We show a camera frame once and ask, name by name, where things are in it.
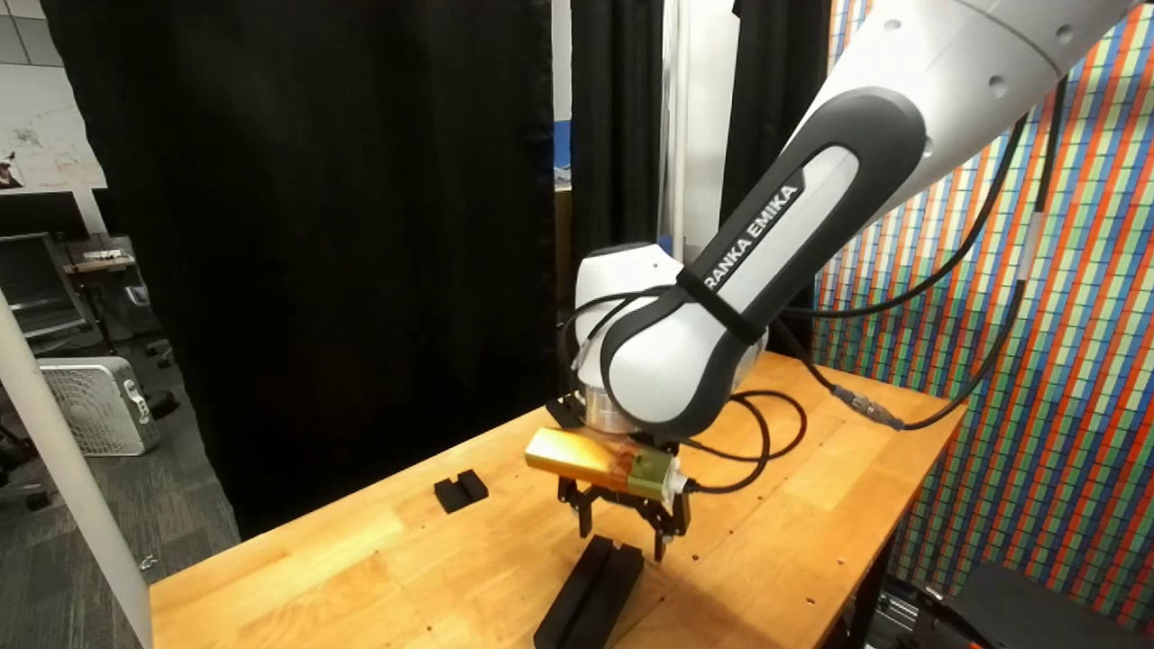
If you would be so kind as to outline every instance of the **floor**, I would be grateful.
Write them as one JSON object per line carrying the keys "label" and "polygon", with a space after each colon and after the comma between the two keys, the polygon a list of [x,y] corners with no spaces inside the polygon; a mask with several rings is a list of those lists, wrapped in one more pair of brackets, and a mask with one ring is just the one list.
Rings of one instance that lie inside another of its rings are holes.
{"label": "floor", "polygon": [[[149,392],[171,390],[181,408],[153,422],[158,443],[149,455],[91,456],[149,584],[236,545],[229,503],[206,462],[181,371],[163,347],[152,350],[158,352],[127,350],[127,355]],[[0,487],[0,649],[133,644],[69,507],[58,497],[45,507],[26,507],[32,483],[45,483],[38,462],[13,469],[9,483]]]}

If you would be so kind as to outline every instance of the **wooden table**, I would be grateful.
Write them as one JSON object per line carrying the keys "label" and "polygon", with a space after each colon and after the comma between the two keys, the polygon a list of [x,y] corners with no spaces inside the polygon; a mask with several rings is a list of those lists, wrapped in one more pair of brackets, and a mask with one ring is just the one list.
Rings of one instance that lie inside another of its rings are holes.
{"label": "wooden table", "polygon": [[[938,395],[839,374],[906,416]],[[614,644],[817,644],[885,545],[962,412],[925,432],[890,432],[839,408],[797,361],[759,355],[746,390],[787,390],[809,408],[809,438],[729,497],[697,497],[693,526],[663,563],[651,529],[598,503],[596,532],[644,549]],[[787,404],[759,408],[775,445],[792,436]],[[584,545],[556,502],[556,474],[524,445],[553,424],[510,416],[414,469],[331,502],[152,588],[153,644],[530,644]],[[698,438],[758,449],[742,408]],[[746,465],[681,449],[698,483]],[[490,497],[443,510],[437,478],[474,469]]]}

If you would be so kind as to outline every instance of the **black cloth backdrop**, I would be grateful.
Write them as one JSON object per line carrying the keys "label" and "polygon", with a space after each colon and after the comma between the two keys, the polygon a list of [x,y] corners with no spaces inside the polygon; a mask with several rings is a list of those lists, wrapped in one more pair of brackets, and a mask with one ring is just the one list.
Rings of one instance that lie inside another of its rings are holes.
{"label": "black cloth backdrop", "polygon": [[[723,148],[721,221],[759,181],[791,139],[805,109],[825,78],[828,0],[736,0],[739,49]],[[792,307],[811,307],[813,288],[801,288]],[[811,350],[811,320],[781,313],[791,331]]]}
{"label": "black cloth backdrop", "polygon": [[572,0],[572,252],[657,237],[663,0]]}
{"label": "black cloth backdrop", "polygon": [[556,392],[548,0],[45,16],[240,532]]}

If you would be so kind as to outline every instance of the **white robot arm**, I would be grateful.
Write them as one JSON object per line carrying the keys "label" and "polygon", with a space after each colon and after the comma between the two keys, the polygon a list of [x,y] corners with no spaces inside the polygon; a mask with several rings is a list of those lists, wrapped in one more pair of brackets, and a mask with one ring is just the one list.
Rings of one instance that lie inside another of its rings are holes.
{"label": "white robot arm", "polygon": [[861,224],[1021,118],[1136,0],[890,0],[833,64],[791,145],[687,263],[657,243],[580,263],[586,424],[684,438],[705,430],[763,323]]}

